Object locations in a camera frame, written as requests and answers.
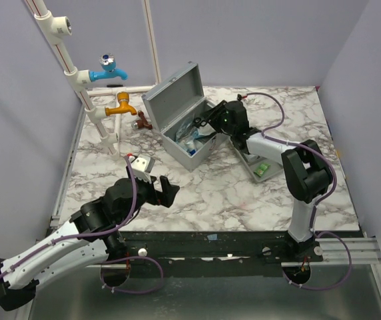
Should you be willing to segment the blue white bandage roll pack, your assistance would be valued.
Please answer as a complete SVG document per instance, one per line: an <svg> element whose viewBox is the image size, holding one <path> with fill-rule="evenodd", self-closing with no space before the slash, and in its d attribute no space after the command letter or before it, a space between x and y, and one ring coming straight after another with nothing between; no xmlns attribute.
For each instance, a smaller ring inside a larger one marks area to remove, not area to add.
<svg viewBox="0 0 381 320"><path fill-rule="evenodd" d="M193 131L191 132L190 134L188 135L185 135L184 137L182 137L181 139L177 140L176 143L179 147L181 147L182 149L184 149L185 151L186 150L186 147L185 147L185 142L187 141L191 141L191 140L194 140L197 142L197 145L198 145L198 140L196 139L196 136L197 136L197 131Z"/></svg>

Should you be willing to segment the grey metal medicine box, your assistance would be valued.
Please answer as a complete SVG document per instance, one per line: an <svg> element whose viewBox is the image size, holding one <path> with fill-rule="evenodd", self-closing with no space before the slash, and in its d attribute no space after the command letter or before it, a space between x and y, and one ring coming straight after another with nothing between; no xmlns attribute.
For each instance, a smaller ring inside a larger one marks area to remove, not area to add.
<svg viewBox="0 0 381 320"><path fill-rule="evenodd" d="M194 124L214 108L214 103L204 96L197 63L189 61L144 93L142 100L166 152L188 171L195 170L227 140L210 125Z"/></svg>

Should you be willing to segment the grey plastic tray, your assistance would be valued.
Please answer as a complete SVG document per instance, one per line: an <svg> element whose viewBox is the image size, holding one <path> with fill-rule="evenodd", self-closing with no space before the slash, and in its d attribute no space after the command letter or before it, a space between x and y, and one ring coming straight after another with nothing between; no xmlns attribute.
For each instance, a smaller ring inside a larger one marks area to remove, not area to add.
<svg viewBox="0 0 381 320"><path fill-rule="evenodd" d="M234 151L255 183L262 183L283 172L281 154L285 145L263 137L246 140L246 148L238 149L230 140Z"/></svg>

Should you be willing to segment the white blue tube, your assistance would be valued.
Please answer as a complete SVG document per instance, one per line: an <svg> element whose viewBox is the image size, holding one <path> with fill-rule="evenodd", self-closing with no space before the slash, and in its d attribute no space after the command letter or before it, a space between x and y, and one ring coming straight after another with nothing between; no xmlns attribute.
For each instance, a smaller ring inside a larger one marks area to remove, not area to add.
<svg viewBox="0 0 381 320"><path fill-rule="evenodd" d="M185 142L185 147L190 156L193 156L198 151L197 142L194 140Z"/></svg>

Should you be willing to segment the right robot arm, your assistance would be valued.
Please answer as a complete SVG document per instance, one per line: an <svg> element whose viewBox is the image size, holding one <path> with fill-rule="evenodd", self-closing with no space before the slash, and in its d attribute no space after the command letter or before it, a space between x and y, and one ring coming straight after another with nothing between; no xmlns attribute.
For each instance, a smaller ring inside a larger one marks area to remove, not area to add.
<svg viewBox="0 0 381 320"><path fill-rule="evenodd" d="M250 126L242 101L221 101L204 112L196 126L210 125L216 132L230 137L237 151L246 155L267 158L284 170L286 185L294 198L288 234L292 240L284 244L284 254L291 261L299 261L308 253L305 243L313 237L316 206L336 176L317 143L286 142L269 137L264 131Z"/></svg>

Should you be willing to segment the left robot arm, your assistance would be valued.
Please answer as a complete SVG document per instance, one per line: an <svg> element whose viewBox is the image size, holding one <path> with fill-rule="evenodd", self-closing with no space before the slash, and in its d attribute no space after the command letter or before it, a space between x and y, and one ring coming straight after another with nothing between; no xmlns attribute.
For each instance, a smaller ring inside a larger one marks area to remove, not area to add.
<svg viewBox="0 0 381 320"><path fill-rule="evenodd" d="M18 309L56 277L94 263L127 261L129 249L119 230L144 204L170 207L180 190L165 176L142 181L121 178L101 197L81 206L71 218L28 250L0 258L0 307Z"/></svg>

